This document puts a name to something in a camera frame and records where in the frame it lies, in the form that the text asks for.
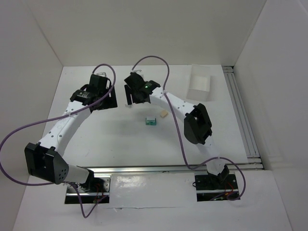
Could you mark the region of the light green wood block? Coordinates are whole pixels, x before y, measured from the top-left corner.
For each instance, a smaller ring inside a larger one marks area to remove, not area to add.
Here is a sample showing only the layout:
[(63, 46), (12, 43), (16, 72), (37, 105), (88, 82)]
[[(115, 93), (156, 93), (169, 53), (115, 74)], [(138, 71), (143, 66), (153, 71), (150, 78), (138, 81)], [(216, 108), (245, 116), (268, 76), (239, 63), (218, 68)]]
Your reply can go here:
[(152, 121), (151, 121), (151, 119), (149, 119), (149, 118), (145, 118), (145, 124), (147, 125), (147, 126), (150, 126), (151, 124), (152, 124)]

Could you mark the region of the dark green wood block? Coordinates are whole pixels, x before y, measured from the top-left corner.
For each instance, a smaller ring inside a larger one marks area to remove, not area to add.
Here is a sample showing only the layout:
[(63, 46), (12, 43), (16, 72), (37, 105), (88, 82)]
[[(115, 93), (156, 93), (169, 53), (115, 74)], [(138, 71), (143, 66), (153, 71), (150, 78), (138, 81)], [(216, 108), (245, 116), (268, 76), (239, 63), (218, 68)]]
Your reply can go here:
[(151, 126), (156, 126), (157, 125), (157, 120), (156, 118), (150, 121)]

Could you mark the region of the tan wood block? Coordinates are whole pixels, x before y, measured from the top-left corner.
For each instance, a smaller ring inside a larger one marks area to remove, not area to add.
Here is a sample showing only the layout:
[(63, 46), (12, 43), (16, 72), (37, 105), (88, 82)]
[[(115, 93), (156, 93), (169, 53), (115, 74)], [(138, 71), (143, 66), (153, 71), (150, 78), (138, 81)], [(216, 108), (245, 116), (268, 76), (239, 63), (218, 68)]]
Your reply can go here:
[(162, 118), (166, 117), (167, 115), (168, 115), (168, 112), (167, 112), (167, 111), (162, 111), (161, 114), (160, 114), (160, 116), (161, 116)]

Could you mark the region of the white plastic bin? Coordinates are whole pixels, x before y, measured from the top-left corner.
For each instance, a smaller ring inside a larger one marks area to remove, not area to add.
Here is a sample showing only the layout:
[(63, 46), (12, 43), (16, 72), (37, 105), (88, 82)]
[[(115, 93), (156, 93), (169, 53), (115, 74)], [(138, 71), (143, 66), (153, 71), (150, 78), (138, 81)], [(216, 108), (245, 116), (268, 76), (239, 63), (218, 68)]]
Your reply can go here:
[(203, 65), (191, 65), (186, 98), (205, 102), (210, 92), (211, 71)]

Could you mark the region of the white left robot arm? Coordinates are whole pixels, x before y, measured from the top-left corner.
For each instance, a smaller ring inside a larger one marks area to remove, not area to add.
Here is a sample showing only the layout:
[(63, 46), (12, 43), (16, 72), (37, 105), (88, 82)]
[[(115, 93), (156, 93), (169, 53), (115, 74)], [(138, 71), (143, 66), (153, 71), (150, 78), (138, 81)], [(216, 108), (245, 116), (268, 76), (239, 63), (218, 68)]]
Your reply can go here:
[(105, 73), (92, 74), (89, 84), (76, 90), (64, 112), (52, 129), (36, 144), (25, 147), (27, 170), (30, 175), (54, 184), (72, 182), (90, 189), (102, 180), (93, 171), (68, 164), (64, 152), (80, 127), (93, 111), (116, 108), (116, 93)]

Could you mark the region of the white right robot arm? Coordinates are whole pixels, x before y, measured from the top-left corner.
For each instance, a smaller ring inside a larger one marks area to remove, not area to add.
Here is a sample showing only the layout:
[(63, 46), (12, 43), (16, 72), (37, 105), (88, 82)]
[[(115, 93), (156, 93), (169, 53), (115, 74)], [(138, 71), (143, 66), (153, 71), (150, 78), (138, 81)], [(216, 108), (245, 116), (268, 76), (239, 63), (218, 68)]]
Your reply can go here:
[(155, 81), (145, 81), (136, 72), (125, 78), (125, 92), (129, 105), (150, 103), (160, 106), (175, 115), (176, 120), (183, 122), (186, 140), (196, 145), (200, 153), (210, 161), (206, 165), (208, 174), (214, 184), (222, 184), (229, 175), (229, 169), (219, 156), (219, 151), (212, 137), (212, 123), (206, 107), (199, 103), (194, 105), (166, 92)]

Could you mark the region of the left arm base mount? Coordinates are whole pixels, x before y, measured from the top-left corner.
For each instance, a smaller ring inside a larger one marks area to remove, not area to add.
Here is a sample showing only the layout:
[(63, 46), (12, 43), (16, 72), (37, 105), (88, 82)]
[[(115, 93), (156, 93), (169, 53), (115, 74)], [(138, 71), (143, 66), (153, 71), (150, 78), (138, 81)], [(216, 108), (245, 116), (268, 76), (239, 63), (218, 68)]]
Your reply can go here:
[[(98, 178), (101, 178), (103, 184), (101, 183), (99, 186), (94, 186), (93, 189), (85, 190), (81, 186), (77, 186), (77, 190), (80, 194), (81, 201), (83, 204), (90, 205), (95, 204), (97, 201), (100, 200), (100, 204), (108, 204), (110, 201), (110, 185), (111, 185), (111, 175), (100, 175)], [(65, 200), (64, 203), (66, 205), (73, 205), (79, 204), (78, 196), (75, 189), (67, 185), (66, 193), (65, 193)]]

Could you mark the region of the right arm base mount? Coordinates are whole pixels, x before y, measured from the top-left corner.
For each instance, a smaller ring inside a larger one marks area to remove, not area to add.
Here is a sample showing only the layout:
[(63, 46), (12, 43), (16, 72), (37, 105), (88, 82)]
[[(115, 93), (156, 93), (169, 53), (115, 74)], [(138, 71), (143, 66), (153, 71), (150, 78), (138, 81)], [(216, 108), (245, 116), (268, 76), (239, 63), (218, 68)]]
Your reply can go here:
[(198, 202), (234, 200), (240, 193), (235, 174), (230, 174), (220, 185), (210, 181), (208, 175), (195, 175), (192, 186)]

